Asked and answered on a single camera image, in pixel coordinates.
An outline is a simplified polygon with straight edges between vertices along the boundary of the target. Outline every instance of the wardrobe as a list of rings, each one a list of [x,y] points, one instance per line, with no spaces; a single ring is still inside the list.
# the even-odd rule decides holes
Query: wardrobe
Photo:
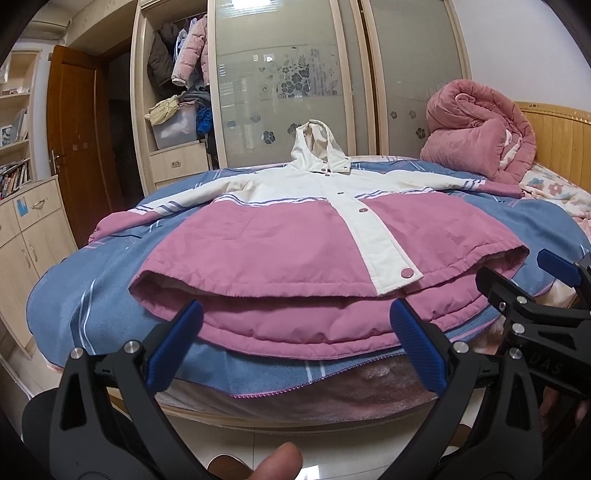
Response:
[[[222,168],[288,160],[311,118],[348,155],[416,157],[428,99],[470,78],[450,0],[140,0],[131,102],[145,194],[213,165],[202,142],[158,150],[144,118],[158,101],[146,68],[155,33],[205,10]]]

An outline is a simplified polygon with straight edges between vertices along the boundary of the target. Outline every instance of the cabinet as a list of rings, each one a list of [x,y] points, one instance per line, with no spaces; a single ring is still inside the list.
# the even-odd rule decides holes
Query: cabinet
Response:
[[[29,258],[39,277],[75,251],[69,228],[64,212],[57,210],[22,233]]]
[[[29,293],[39,280],[25,241],[17,235],[0,248],[0,313],[2,321],[17,343],[25,347],[31,339],[25,308]]]
[[[57,177],[30,183],[0,203],[0,317],[28,356],[27,298],[49,268],[75,251]]]
[[[205,9],[220,167],[289,161],[312,118],[348,155],[418,157],[427,101],[470,78],[451,0],[141,1],[131,101],[146,194],[204,168],[191,144],[157,151],[144,114],[158,100],[146,69],[155,33]]]

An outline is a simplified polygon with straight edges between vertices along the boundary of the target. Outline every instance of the jacket sleeve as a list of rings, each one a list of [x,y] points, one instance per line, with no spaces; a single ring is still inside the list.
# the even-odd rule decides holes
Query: jacket sleeve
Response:
[[[206,42],[207,17],[203,17],[194,24],[189,30],[177,61],[174,63],[172,81],[175,85],[185,86],[189,80],[191,72],[199,61]]]
[[[401,191],[421,189],[465,190],[503,197],[521,198],[523,196],[519,185],[507,185],[485,179],[459,179],[439,173],[406,170],[392,170],[384,177],[399,184]]]
[[[126,212],[111,213],[98,223],[89,238],[89,243],[134,226],[153,223],[162,217],[209,202],[225,193],[253,188],[254,184],[254,175],[252,173],[226,177],[153,202],[138,205]]]

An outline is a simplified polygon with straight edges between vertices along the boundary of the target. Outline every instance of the picture frame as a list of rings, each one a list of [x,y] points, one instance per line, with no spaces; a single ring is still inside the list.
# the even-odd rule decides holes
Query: picture frame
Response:
[[[10,132],[12,125],[5,125],[0,127],[0,147],[5,147],[10,143]]]

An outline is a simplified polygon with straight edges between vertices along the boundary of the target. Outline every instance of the blue clamp pad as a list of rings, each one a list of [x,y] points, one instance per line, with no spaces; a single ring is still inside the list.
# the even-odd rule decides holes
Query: blue clamp pad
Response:
[[[549,250],[540,250],[540,253],[538,253],[538,266],[561,282],[566,283],[569,287],[581,285],[582,279],[579,269],[571,262]]]
[[[402,300],[390,306],[390,324],[426,389],[443,395],[447,388],[446,361],[429,339],[417,314]]]
[[[166,390],[173,381],[201,330],[203,307],[197,300],[193,300],[174,321],[174,326],[147,362],[145,384],[151,395]]]

